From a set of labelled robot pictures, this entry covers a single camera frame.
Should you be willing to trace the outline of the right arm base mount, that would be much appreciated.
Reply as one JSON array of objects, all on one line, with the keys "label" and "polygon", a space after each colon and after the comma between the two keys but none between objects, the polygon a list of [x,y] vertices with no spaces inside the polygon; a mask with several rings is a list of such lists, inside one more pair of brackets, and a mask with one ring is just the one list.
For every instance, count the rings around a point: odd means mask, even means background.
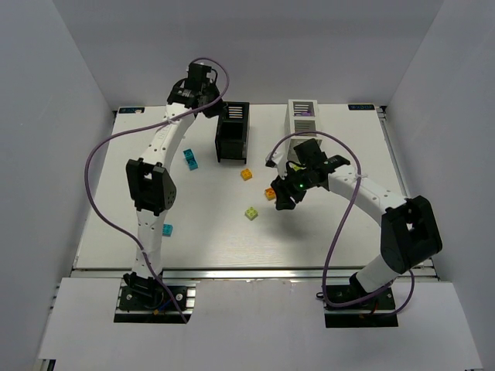
[{"label": "right arm base mount", "polygon": [[323,293],[316,299],[323,303],[326,328],[397,328],[396,304],[390,288],[366,301],[345,307],[329,306]]}]

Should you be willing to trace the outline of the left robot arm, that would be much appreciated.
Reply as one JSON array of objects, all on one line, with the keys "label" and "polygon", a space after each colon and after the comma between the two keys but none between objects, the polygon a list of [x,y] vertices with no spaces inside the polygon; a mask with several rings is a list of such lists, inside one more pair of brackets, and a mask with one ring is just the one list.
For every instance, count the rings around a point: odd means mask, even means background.
[{"label": "left robot arm", "polygon": [[140,243],[132,273],[140,278],[152,278],[162,272],[162,227],[177,196],[170,168],[180,142],[196,120],[194,110],[214,100],[217,102],[204,111],[206,117],[215,117],[224,108],[212,72],[213,67],[199,60],[189,64],[186,78],[174,84],[167,98],[167,125],[157,130],[138,159],[130,159],[125,166]]}]

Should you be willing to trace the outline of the light green square lego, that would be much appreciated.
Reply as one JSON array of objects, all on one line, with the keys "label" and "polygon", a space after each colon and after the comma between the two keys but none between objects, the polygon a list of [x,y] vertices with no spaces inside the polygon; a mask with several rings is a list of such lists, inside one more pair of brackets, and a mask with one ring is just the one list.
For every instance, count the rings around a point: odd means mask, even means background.
[{"label": "light green square lego", "polygon": [[254,208],[254,207],[249,207],[248,209],[246,209],[246,211],[244,212],[244,215],[250,220],[254,220],[255,218],[258,217],[258,211]]}]

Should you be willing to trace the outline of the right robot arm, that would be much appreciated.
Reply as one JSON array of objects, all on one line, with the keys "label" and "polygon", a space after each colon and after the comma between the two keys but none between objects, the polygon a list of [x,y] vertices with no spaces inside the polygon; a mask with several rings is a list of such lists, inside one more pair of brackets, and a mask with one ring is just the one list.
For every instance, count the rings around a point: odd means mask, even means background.
[{"label": "right robot arm", "polygon": [[296,145],[295,153],[298,161],[292,162],[274,148],[265,160],[266,166],[278,172],[271,182],[278,211],[293,210],[313,188],[323,188],[346,199],[348,205],[330,244],[329,256],[353,207],[366,213],[381,229],[379,254],[349,280],[351,299],[331,301],[331,307],[345,308],[372,299],[397,277],[442,250],[432,205],[425,197],[400,196],[378,185],[363,174],[357,158],[329,157],[314,138]]}]

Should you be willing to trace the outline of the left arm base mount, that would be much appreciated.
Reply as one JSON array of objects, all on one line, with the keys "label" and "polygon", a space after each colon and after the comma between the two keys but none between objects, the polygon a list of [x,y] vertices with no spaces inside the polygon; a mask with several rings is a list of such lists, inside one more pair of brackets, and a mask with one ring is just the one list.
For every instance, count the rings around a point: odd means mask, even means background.
[{"label": "left arm base mount", "polygon": [[169,292],[153,277],[135,272],[123,275],[114,312],[114,323],[181,324],[191,316],[185,285],[169,286]]}]

